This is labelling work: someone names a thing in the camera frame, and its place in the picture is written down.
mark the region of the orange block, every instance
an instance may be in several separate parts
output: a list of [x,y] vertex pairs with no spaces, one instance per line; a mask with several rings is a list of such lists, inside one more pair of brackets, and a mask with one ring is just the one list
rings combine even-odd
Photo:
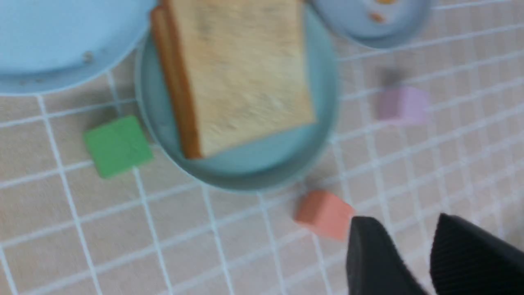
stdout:
[[295,221],[319,236],[345,241],[355,210],[328,191],[313,191],[300,204]]

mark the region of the bread slice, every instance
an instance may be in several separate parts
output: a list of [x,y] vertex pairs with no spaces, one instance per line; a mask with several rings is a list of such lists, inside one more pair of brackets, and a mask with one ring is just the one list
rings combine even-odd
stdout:
[[315,121],[302,5],[164,0],[165,9],[152,13],[187,158],[209,157]]

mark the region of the plate rim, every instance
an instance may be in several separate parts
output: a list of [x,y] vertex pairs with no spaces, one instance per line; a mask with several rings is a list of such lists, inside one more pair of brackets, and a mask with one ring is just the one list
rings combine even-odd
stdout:
[[[315,9],[313,9],[313,7],[310,4],[305,4],[304,7],[303,7],[303,11],[304,11],[304,15],[306,13],[310,13],[311,15],[313,15],[313,17],[315,18],[316,22],[318,22],[318,24],[320,25],[322,31],[325,33],[325,36],[329,40],[331,40],[329,38],[330,33],[329,33],[328,29],[326,28],[326,26],[325,26],[324,22],[322,21],[320,15],[315,11]],[[139,47],[137,49],[137,54],[136,54],[136,57],[135,57],[135,96],[136,96],[136,100],[137,100],[137,104],[138,104],[140,115],[142,116],[144,124],[146,125],[147,130],[149,131],[149,134],[153,138],[153,140],[155,142],[155,145],[160,147],[160,149],[162,150],[163,155],[165,155],[172,164],[174,164],[181,171],[183,171],[185,175],[190,176],[192,179],[194,179],[195,181],[197,181],[197,182],[199,182],[201,184],[206,184],[206,185],[209,185],[209,186],[211,186],[211,187],[213,187],[215,189],[219,189],[219,190],[226,191],[226,192],[233,192],[233,193],[258,193],[258,192],[274,191],[274,190],[286,187],[287,185],[289,185],[293,181],[297,181],[299,178],[301,178],[307,171],[309,171],[320,160],[320,158],[323,155],[324,151],[326,150],[327,146],[331,142],[331,138],[332,138],[332,136],[333,136],[333,134],[335,132],[335,126],[336,126],[336,123],[338,122],[338,118],[339,118],[339,106],[340,106],[340,100],[339,100],[339,96],[340,96],[339,67],[338,67],[338,64],[336,62],[336,52],[334,50],[334,45],[333,45],[332,42],[330,42],[327,46],[329,47],[330,52],[331,52],[331,54],[330,54],[331,55],[331,64],[333,65],[333,68],[334,68],[334,71],[335,71],[335,76],[336,76],[336,79],[334,81],[334,87],[335,87],[335,91],[334,91],[335,95],[334,96],[335,97],[333,98],[333,101],[334,101],[333,113],[332,113],[332,116],[331,116],[331,120],[329,120],[329,122],[328,122],[328,126],[329,127],[328,127],[328,131],[326,132],[325,139],[320,144],[320,146],[317,148],[317,150],[313,152],[311,160],[309,160],[305,165],[301,166],[299,169],[297,169],[296,171],[294,171],[293,173],[291,173],[287,177],[284,177],[282,180],[280,180],[280,181],[278,181],[278,182],[276,182],[276,183],[274,183],[272,185],[266,185],[264,187],[236,188],[236,187],[224,187],[224,186],[216,185],[214,183],[209,183],[209,182],[206,182],[206,181],[200,179],[199,177],[193,175],[192,173],[190,173],[189,171],[184,169],[175,159],[173,159],[171,157],[171,155],[166,151],[164,146],[158,140],[158,137],[157,137],[155,131],[153,130],[153,128],[151,126],[151,123],[149,121],[149,117],[147,116],[146,111],[145,111],[144,98],[143,98],[143,89],[142,89],[142,84],[141,84],[141,80],[142,80],[141,69],[142,69],[142,64],[143,64],[143,59],[144,59],[144,53],[145,53],[146,45],[148,44],[147,41],[148,41],[148,39],[151,38],[150,35],[151,35],[151,31],[149,31],[147,33],[147,36],[144,38],[144,42],[142,42],[139,45]]]
[[137,30],[135,30],[134,34],[130,34],[132,37],[129,38],[130,42],[127,43],[127,46],[122,46],[122,49],[119,54],[115,55],[115,58],[112,60],[106,62],[104,65],[100,66],[99,68],[96,68],[95,70],[86,70],[87,73],[85,77],[81,77],[73,82],[70,83],[62,83],[59,85],[53,85],[53,80],[51,79],[51,82],[46,81],[45,83],[42,83],[41,89],[36,90],[21,90],[18,92],[9,92],[9,91],[3,91],[0,89],[0,96],[6,96],[6,97],[25,97],[25,96],[38,96],[38,95],[45,95],[50,93],[56,93],[64,90],[69,90],[78,86],[81,86],[85,83],[88,83],[104,73],[112,70],[116,66],[118,66],[129,54],[137,49],[138,47],[142,46],[142,42],[145,40],[146,34],[149,32],[149,22],[141,22],[137,23],[136,26]]

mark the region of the toy block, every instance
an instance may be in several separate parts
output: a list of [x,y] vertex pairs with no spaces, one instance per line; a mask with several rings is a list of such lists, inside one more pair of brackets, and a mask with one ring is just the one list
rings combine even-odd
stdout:
[[414,87],[397,87],[384,91],[378,101],[378,120],[392,125],[426,123],[429,94]]
[[294,219],[319,236],[344,241],[353,215],[353,208],[336,195],[313,191],[304,198]]
[[134,116],[87,131],[84,142],[102,178],[112,177],[153,159],[140,123]]

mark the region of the tiled floor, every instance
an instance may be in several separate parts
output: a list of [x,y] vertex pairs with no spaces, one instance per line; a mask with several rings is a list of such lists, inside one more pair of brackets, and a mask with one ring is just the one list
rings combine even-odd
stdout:
[[[425,286],[439,212],[524,247],[524,3],[438,5],[397,50],[334,38],[343,96],[332,144],[304,181],[265,195],[202,186],[157,146],[152,163],[97,176],[82,133],[138,114],[132,56],[73,90],[0,98],[0,294],[347,294],[346,245],[291,220],[320,187],[380,219]],[[431,92],[427,126],[374,120],[395,68]]]

